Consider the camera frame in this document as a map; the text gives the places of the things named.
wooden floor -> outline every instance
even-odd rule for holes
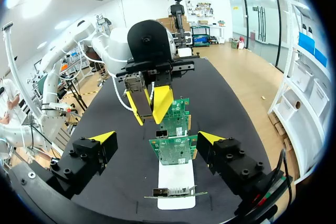
[[[231,86],[259,134],[271,168],[275,168],[280,151],[284,146],[282,137],[278,135],[268,118],[267,111],[281,83],[282,73],[262,57],[247,49],[232,49],[230,43],[194,48],[194,53],[196,54],[196,52],[199,52],[201,57],[206,57]],[[80,92],[83,94],[82,97],[87,106],[97,93],[85,93],[99,91],[98,81],[99,76],[94,74],[80,84]],[[68,104],[74,103],[79,114],[83,113],[71,96],[67,96],[63,101]],[[299,168],[293,150],[287,152],[287,159],[289,174],[297,179]],[[293,196],[295,196],[293,183],[292,191]],[[276,216],[279,216],[285,210],[287,203],[288,191],[277,202],[279,211]]]

workbench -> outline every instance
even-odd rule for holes
[[[205,131],[241,141],[245,152],[271,171],[264,146],[245,109],[219,72],[206,59],[195,59],[195,70],[172,82],[174,98],[190,99],[191,134]],[[124,86],[117,84],[122,94]],[[241,199],[234,195],[218,174],[212,175],[200,155],[193,160],[196,206],[187,210],[159,210],[156,199],[145,199],[157,188],[159,161],[148,140],[159,126],[145,122],[139,126],[132,112],[118,101],[109,78],[96,95],[66,147],[81,136],[92,137],[116,131],[118,150],[101,176],[95,175],[80,195],[72,200],[108,216],[128,220],[220,223],[234,216]]]

glass door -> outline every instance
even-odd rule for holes
[[[233,38],[239,39],[241,36],[243,36],[246,47],[247,20],[245,1],[230,0],[230,4],[232,14]]]
[[[248,49],[276,65],[279,47],[279,10],[277,0],[246,0]]]

white storage bin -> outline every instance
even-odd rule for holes
[[[328,91],[325,85],[320,82],[319,79],[315,78],[314,87],[309,98],[309,103],[315,110],[317,116],[320,116],[322,114],[322,111],[329,102],[327,92]]]
[[[285,95],[282,95],[281,102],[279,104],[278,108],[279,113],[282,115],[283,119],[285,121],[289,120],[295,112],[298,110],[294,107],[293,104],[291,104],[288,99],[285,97]]]
[[[302,92],[306,91],[308,83],[313,76],[310,68],[302,61],[294,62],[292,81]]]

person's arm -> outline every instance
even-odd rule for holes
[[[0,118],[1,124],[8,124],[9,123],[9,115],[5,113],[3,118]]]
[[[16,105],[18,105],[19,101],[20,101],[20,96],[17,94],[14,97],[13,101],[7,101],[7,107],[8,107],[8,109],[12,110]]]

